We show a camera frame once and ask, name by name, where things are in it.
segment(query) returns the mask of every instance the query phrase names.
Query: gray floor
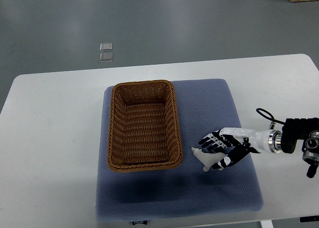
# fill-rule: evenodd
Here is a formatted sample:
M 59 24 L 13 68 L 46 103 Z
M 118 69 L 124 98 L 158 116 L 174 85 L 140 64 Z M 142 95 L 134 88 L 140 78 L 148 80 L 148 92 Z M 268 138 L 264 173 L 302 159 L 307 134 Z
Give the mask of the gray floor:
M 20 74 L 296 53 L 319 67 L 318 31 L 319 1 L 0 0 L 0 110 Z M 100 63 L 109 41 L 114 60 Z

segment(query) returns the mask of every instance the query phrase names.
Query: basket rim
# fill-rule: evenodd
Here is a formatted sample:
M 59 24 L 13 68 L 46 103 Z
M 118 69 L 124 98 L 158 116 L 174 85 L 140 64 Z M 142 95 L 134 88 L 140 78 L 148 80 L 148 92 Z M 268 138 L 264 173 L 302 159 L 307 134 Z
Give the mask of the basket rim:
M 154 162 L 154 163 L 140 163 L 140 164 L 115 164 L 112 162 L 111 159 L 111 152 L 112 152 L 112 140 L 113 140 L 113 133 L 114 133 L 114 110 L 115 110 L 115 94 L 118 92 L 117 90 L 122 87 L 131 87 L 131 86 L 149 86 L 149 85 L 158 85 L 158 84 L 165 84 L 170 88 L 169 96 L 173 100 L 173 120 L 177 121 L 173 123 L 173 134 L 176 141 L 176 146 L 174 148 L 174 155 L 175 159 L 173 161 L 166 161 L 166 162 Z M 107 164 L 109 168 L 116 172 L 129 172 L 129 171 L 144 171 L 144 170 L 160 170 L 160 169 L 168 169 L 174 168 L 178 166 L 182 162 L 183 151 L 182 151 L 182 142 L 181 142 L 181 135 L 180 135 L 180 128 L 179 128 L 179 120 L 178 120 L 178 111 L 177 111 L 177 102 L 176 102 L 176 94 L 174 85 L 172 82 L 168 80 L 151 80 L 151 81 L 138 81 L 138 82 L 124 82 L 116 84 L 111 93 L 111 101 L 110 101 L 110 123 L 109 123 L 109 134 L 108 134 L 108 152 L 107 152 Z

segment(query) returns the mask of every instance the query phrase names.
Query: black and white robotic hand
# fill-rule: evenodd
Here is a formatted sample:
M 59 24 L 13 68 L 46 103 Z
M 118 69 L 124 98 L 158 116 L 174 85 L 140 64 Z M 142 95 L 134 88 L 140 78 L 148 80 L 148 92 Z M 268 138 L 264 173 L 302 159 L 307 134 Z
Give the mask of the black and white robotic hand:
M 268 130 L 257 132 L 246 128 L 225 127 L 208 134 L 198 142 L 202 148 L 211 153 L 191 148 L 195 157 L 203 163 L 203 170 L 207 172 L 210 167 L 219 170 L 231 167 L 250 152 L 293 153 L 297 140 L 301 139 L 304 140 L 303 160 L 310 165 L 307 176 L 313 178 L 319 165 L 319 118 L 288 118 L 286 122 L 282 122 L 275 120 L 266 110 L 257 109 L 257 112 L 272 121 Z M 273 129 L 276 122 L 284 125 L 282 133 Z

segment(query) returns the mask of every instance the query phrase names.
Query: rectangular basket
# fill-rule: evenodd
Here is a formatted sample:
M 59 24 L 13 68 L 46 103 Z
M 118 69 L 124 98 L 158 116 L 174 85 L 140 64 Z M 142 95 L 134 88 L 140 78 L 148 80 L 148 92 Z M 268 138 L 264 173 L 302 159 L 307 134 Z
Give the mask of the rectangular basket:
M 169 169 L 182 162 L 174 86 L 120 83 L 111 95 L 107 164 L 115 172 Z

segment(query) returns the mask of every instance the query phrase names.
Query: foam pad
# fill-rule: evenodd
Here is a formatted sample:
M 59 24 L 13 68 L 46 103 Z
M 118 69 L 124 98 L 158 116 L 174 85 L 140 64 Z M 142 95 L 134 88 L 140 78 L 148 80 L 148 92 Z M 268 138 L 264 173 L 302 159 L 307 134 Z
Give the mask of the foam pad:
M 117 173 L 106 162 L 110 98 L 104 94 L 96 216 L 100 222 L 140 221 L 204 214 L 257 211 L 263 205 L 251 156 L 222 171 L 203 171 L 193 155 L 208 133 L 241 127 L 222 79 L 174 81 L 183 162 L 169 170 Z

